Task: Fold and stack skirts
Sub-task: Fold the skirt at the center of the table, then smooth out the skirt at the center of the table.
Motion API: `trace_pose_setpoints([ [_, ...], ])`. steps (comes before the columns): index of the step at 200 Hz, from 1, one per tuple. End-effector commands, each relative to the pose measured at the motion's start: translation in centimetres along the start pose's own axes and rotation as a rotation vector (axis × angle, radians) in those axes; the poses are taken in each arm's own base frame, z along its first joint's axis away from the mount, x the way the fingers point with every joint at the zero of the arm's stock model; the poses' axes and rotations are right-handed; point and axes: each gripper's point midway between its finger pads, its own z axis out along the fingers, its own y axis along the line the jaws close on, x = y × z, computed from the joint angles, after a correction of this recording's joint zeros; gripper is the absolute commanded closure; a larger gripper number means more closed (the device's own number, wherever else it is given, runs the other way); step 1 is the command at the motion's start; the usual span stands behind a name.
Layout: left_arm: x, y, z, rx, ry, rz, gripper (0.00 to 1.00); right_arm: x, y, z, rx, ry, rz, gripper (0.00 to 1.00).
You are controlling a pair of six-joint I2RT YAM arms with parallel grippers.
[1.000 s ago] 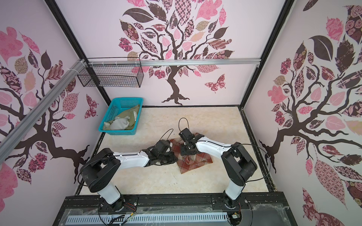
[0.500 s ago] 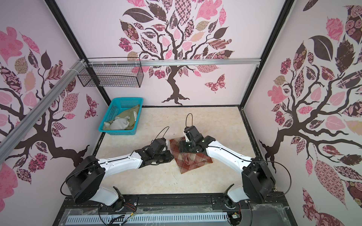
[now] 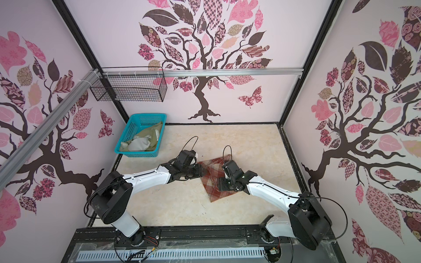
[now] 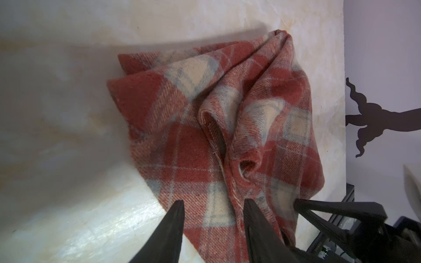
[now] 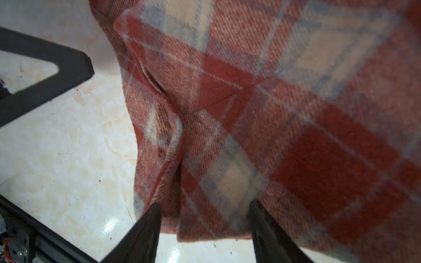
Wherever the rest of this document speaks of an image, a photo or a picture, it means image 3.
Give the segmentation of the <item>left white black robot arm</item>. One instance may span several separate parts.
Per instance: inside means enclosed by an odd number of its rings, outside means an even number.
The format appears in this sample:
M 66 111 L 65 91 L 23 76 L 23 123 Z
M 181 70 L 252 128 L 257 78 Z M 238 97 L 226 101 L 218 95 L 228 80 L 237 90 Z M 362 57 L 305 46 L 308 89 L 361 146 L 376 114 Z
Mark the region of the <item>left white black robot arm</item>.
M 113 226 L 132 246 L 144 242 L 145 230 L 127 211 L 129 200 L 138 192 L 165 185 L 174 181 L 201 178 L 204 169 L 201 164 L 179 164 L 167 162 L 157 168 L 135 174 L 110 173 L 87 201 L 99 219 Z

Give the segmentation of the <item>red plaid skirt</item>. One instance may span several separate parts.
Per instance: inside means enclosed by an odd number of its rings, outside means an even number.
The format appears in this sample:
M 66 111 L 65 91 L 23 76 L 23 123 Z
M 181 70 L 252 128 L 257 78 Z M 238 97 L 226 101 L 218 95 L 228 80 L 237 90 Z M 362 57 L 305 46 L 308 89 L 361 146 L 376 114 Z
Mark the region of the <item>red plaid skirt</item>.
M 203 168 L 203 177 L 201 178 L 201 181 L 211 203 L 236 193 L 235 191 L 219 190 L 219 179 L 225 178 L 225 173 L 222 168 L 224 159 L 222 157 L 201 161 L 198 164 Z

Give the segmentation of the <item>olive and white skirt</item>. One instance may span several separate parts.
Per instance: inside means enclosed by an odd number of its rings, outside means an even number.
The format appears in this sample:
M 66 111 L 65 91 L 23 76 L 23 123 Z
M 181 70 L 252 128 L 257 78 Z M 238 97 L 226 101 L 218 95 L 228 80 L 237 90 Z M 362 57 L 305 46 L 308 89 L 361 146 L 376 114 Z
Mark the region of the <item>olive and white skirt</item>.
M 161 136 L 163 122 L 147 127 L 136 134 L 131 140 L 121 142 L 122 152 L 154 151 Z

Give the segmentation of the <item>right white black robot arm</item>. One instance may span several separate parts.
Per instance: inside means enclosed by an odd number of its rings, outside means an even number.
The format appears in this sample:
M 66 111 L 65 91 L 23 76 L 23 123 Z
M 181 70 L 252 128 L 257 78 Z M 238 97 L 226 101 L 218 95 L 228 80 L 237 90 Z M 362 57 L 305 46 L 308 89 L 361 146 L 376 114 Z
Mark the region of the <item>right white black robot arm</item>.
M 331 219 L 312 193 L 304 191 L 300 194 L 283 189 L 251 171 L 232 177 L 222 176 L 218 179 L 218 190 L 242 191 L 281 209 L 289 221 L 272 217 L 263 224 L 264 229 L 273 237 L 293 237 L 312 251 L 317 249 L 332 226 Z

